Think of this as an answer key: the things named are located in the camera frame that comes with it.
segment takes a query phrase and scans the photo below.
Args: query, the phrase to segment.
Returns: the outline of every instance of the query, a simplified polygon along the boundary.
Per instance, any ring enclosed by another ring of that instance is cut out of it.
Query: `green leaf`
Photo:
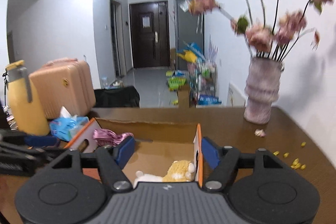
[[[249,22],[245,16],[241,16],[237,21],[237,34],[244,34]]]
[[[318,10],[321,14],[322,13],[322,3],[321,2],[314,2],[314,6],[315,6],[316,10]]]

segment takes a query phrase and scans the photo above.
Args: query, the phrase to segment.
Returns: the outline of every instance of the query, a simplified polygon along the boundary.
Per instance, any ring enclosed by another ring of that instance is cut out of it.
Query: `pink suitcase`
[[[85,61],[69,58],[50,61],[29,77],[47,119],[59,117],[62,106],[71,115],[85,116],[96,103],[90,67]]]

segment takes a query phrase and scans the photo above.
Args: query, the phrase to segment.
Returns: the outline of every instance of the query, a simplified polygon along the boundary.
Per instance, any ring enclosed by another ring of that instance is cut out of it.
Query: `yellow thermos bottle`
[[[24,60],[9,64],[8,100],[20,131],[45,136],[49,125],[34,84],[29,80]]]

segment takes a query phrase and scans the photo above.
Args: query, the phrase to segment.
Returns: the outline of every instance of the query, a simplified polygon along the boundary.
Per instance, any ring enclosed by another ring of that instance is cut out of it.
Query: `refrigerator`
[[[201,49],[202,54],[204,54],[204,15],[199,17],[198,22],[197,16],[192,16],[188,11],[184,12],[182,10],[180,5],[183,2],[185,2],[185,0],[175,0],[176,52],[179,52],[186,47],[184,42],[188,44],[195,42]],[[183,59],[177,57],[176,67],[179,70],[187,70],[187,63]]]

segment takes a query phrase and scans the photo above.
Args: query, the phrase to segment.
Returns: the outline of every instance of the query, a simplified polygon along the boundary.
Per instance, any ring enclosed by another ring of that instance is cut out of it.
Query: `black bag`
[[[112,90],[94,90],[94,107],[140,107],[140,95],[133,86]]]

